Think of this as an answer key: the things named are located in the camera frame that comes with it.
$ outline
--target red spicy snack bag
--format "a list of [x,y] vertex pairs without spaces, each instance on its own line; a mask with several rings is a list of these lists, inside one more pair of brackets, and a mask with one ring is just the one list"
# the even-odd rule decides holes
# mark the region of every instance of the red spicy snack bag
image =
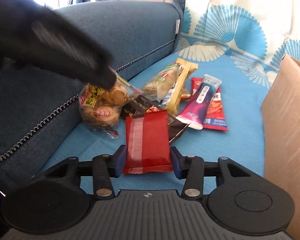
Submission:
[[[191,78],[192,95],[194,95],[194,93],[200,87],[201,82],[202,82],[202,78],[195,78],[195,77]],[[213,96],[213,99],[207,110],[206,117],[203,121],[203,128],[223,130],[223,131],[228,130],[225,115],[223,113],[220,91],[221,90],[219,87]]]
[[172,171],[166,110],[126,118],[128,156],[123,173]]

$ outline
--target ribbed black surface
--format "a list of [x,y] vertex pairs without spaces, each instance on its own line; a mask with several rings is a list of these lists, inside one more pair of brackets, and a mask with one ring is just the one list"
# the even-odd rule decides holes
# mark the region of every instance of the ribbed black surface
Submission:
[[244,236],[215,223],[196,201],[175,190],[122,190],[99,201],[76,226],[51,235],[27,235],[11,229],[2,240],[292,240],[286,233]]

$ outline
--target transparent plastic bag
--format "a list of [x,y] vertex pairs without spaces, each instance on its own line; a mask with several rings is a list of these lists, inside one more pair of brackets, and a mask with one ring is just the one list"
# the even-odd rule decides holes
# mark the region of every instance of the transparent plastic bag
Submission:
[[103,130],[110,137],[117,138],[115,128],[119,122],[122,106],[140,94],[141,91],[118,75],[110,90],[86,84],[79,94],[81,117],[89,124],[91,130]]
[[144,96],[152,101],[161,102],[177,81],[180,63],[174,62],[160,71],[143,87]]

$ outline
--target sofa cushion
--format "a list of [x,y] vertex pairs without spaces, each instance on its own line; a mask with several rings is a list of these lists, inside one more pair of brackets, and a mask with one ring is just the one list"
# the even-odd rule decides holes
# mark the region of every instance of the sofa cushion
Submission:
[[[199,69],[192,76],[203,77],[210,74],[222,79],[221,96],[229,131],[193,130],[188,128],[172,145],[181,154],[194,154],[206,161],[217,161],[220,156],[228,156],[248,169],[263,175],[264,137],[261,116],[261,103],[268,92],[265,86],[252,82],[248,76],[234,64],[231,49],[227,48],[216,60],[198,62]],[[156,75],[168,64],[174,62],[178,53],[172,54],[144,70],[130,82],[141,88],[152,76]],[[85,124],[79,124],[63,141],[50,157],[44,169],[69,157],[78,156],[80,161],[91,160],[95,155],[113,154],[121,144],[125,144],[125,123],[120,120],[119,139],[107,138],[100,132],[92,133]],[[122,175],[112,179],[114,189],[178,189],[183,181],[175,178],[173,172],[147,173],[142,175]],[[81,187],[92,192],[92,178],[82,178]],[[213,178],[206,178],[204,193],[215,188]]]
[[111,52],[111,67],[127,80],[170,54],[182,14],[169,3],[149,1],[98,1],[56,11]]
[[[36,67],[0,71],[0,155],[16,145],[51,112],[73,98],[82,83]],[[0,161],[0,190],[7,192],[30,179],[80,121],[78,104],[70,104]]]

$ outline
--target metal screw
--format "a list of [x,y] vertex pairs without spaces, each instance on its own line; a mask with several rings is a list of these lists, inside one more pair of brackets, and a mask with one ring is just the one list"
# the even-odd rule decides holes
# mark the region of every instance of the metal screw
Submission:
[[100,197],[108,197],[112,194],[112,190],[108,188],[100,188],[97,190],[97,195]]
[[185,194],[188,196],[188,197],[197,197],[200,195],[200,191],[195,189],[195,188],[188,188],[185,190]]

